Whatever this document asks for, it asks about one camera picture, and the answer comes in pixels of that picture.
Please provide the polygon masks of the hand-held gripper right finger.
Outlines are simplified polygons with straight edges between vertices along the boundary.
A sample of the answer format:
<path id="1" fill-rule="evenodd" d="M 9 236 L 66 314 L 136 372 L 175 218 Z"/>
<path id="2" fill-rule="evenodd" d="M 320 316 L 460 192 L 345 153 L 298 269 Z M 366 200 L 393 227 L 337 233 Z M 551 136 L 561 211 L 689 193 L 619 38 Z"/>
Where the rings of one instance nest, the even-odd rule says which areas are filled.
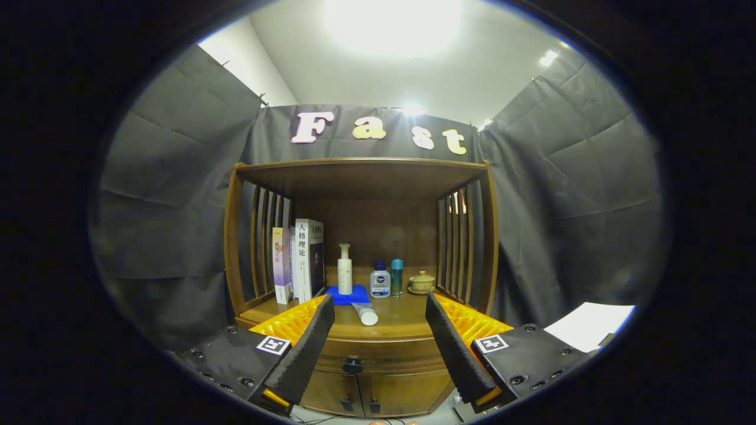
<path id="1" fill-rule="evenodd" d="M 534 323 L 505 325 L 429 294 L 425 318 L 462 402 L 475 413 L 550 387 L 591 357 Z"/>

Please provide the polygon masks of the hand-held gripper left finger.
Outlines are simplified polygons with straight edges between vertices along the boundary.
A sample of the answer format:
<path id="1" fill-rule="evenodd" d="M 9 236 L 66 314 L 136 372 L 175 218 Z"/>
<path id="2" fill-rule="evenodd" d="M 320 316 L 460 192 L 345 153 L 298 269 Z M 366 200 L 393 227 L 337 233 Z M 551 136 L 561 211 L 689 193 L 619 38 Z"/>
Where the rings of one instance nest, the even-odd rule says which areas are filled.
<path id="1" fill-rule="evenodd" d="M 330 294 L 253 328 L 230 325 L 174 355 L 191 376 L 281 416 L 300 404 L 335 321 Z"/>

